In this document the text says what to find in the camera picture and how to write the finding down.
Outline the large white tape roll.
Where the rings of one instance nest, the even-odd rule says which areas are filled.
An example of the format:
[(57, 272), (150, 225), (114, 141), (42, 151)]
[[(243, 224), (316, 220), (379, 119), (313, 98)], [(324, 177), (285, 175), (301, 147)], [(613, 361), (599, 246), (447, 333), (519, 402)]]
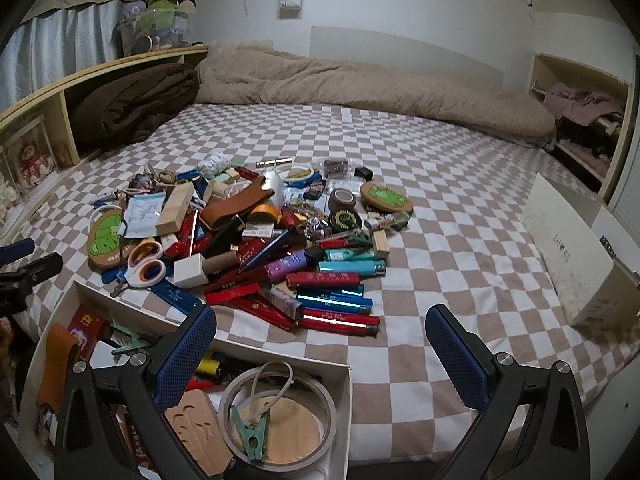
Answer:
[[(231, 419), (235, 406), (242, 419), (256, 420), (269, 411), (266, 455), (251, 463)], [(218, 426), (232, 455), (270, 474), (297, 474), (330, 452), (337, 430), (333, 396), (318, 379), (285, 361), (251, 368), (228, 385), (217, 408)]]

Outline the plush toys on shelf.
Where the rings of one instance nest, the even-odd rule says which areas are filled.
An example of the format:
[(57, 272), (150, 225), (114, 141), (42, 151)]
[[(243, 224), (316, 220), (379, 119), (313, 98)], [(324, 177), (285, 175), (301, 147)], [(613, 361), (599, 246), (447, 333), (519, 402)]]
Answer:
[(190, 47), (196, 0), (137, 0), (122, 5), (116, 29), (125, 56)]

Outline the dark brown folded blanket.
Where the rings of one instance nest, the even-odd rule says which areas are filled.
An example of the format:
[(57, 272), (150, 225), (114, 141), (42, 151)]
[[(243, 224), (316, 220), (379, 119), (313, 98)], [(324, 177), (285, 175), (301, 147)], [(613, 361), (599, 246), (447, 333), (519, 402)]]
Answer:
[(111, 151), (146, 140), (191, 105), (200, 81), (193, 68), (166, 63), (96, 88), (70, 120), (81, 153)]

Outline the orange white scissors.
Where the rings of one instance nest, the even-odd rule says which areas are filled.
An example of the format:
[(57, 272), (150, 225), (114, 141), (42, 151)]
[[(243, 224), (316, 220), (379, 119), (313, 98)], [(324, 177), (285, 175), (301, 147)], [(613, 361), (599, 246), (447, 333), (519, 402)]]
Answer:
[(163, 281), (166, 276), (163, 254), (163, 246), (156, 240), (142, 240), (137, 244), (129, 254), (124, 277), (118, 281), (111, 296), (117, 297), (128, 288), (149, 288)]

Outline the light wooden block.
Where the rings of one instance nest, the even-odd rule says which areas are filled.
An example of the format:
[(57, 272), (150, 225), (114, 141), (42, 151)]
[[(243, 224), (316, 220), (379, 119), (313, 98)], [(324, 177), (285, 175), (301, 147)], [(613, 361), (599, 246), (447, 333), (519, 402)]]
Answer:
[(158, 236), (172, 234), (180, 230), (193, 192), (194, 186), (190, 181), (177, 184), (174, 187), (155, 225)]

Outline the green round coaster far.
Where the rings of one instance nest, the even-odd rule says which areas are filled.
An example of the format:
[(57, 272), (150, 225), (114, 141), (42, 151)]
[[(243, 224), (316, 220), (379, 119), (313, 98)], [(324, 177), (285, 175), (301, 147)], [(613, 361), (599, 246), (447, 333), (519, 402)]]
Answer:
[(413, 203), (404, 193), (390, 188), (386, 184), (366, 182), (360, 186), (360, 198), (363, 203), (384, 212), (413, 212)]

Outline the white cardboard box lid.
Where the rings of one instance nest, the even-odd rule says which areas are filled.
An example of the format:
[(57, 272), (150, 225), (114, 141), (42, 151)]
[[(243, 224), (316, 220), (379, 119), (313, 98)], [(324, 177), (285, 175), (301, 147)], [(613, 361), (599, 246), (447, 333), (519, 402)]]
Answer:
[(639, 245), (608, 208), (537, 174), (521, 222), (568, 324), (594, 330), (639, 324)]

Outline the panda cork coaster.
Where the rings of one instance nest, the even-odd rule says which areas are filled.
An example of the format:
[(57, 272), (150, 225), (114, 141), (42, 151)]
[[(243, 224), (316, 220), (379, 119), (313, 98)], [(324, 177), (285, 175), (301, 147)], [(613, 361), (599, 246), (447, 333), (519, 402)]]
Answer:
[(99, 210), (90, 220), (87, 238), (87, 256), (99, 269), (113, 269), (122, 261), (122, 210), (106, 208)]

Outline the green clothespin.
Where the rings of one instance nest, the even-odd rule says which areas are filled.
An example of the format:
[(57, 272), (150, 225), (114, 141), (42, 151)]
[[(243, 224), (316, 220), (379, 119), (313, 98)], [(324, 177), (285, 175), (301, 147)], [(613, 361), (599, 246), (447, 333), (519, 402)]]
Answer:
[(269, 411), (259, 414), (256, 422), (242, 419), (235, 406), (230, 408), (232, 422), (238, 432), (245, 455), (251, 463), (262, 463), (266, 455), (266, 439), (269, 424)]

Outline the purple lighter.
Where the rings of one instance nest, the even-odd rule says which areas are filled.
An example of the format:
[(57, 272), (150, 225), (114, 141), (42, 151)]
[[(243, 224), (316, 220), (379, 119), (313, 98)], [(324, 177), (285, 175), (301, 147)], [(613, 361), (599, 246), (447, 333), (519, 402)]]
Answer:
[(266, 264), (265, 270), (269, 281), (277, 283), (284, 280), (288, 274), (305, 269), (307, 264), (306, 252), (302, 249)]

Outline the blue white foil pouch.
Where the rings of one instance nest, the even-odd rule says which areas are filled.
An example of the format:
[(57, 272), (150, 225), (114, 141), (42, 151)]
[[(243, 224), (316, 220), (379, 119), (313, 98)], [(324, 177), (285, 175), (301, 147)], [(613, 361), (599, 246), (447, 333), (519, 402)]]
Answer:
[(122, 237), (125, 240), (154, 237), (166, 193), (148, 193), (131, 197), (122, 215)]

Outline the checkered bed sheet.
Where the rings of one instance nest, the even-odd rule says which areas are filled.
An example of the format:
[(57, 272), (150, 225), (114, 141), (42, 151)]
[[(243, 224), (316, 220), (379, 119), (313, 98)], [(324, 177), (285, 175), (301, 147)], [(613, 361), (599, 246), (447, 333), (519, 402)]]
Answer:
[(409, 225), (390, 237), (386, 273), (366, 281), (376, 337), (303, 330), (287, 333), (254, 315), (217, 309), (221, 339), (352, 371), (352, 462), (439, 460), (472, 422), (424, 335), (424, 316), (446, 304), (495, 351), (523, 364), (566, 361), (580, 394), (593, 400), (639, 351), (639, 335), (570, 327), (520, 215), (537, 176), (575, 186), (544, 151), (446, 122), (329, 106), (195, 104), (141, 143), (75, 171), (23, 232), (38, 255), (57, 252), (64, 268), (38, 286), (17, 318), (38, 338), (75, 282), (98, 284), (86, 256), (92, 200), (142, 166), (193, 169), (224, 153), (237, 162), (346, 157), (406, 193)]

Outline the blue metallic pen box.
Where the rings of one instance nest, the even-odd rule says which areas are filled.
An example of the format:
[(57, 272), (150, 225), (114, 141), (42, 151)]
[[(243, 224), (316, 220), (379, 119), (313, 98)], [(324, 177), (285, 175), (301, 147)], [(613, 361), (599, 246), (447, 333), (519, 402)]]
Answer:
[(189, 315), (194, 309), (203, 305), (203, 301), (200, 298), (167, 280), (161, 280), (152, 285), (150, 291), (167, 302), (172, 308), (185, 315)]

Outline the carved wooden square coaster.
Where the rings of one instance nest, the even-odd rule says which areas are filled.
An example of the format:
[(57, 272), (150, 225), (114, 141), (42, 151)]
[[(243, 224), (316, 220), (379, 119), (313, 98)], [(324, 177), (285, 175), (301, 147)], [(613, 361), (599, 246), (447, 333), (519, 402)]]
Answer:
[(165, 417), (194, 460), (209, 476), (220, 476), (232, 454), (218, 426), (217, 413), (202, 390), (187, 391)]

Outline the red metallic pen box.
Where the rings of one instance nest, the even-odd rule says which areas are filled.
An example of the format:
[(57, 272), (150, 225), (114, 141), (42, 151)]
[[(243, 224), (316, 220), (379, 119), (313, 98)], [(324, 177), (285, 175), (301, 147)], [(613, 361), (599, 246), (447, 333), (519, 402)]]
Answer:
[(378, 334), (377, 325), (339, 321), (335, 318), (304, 316), (299, 321), (299, 326), (307, 330), (320, 330), (320, 332), (350, 336), (375, 337)]

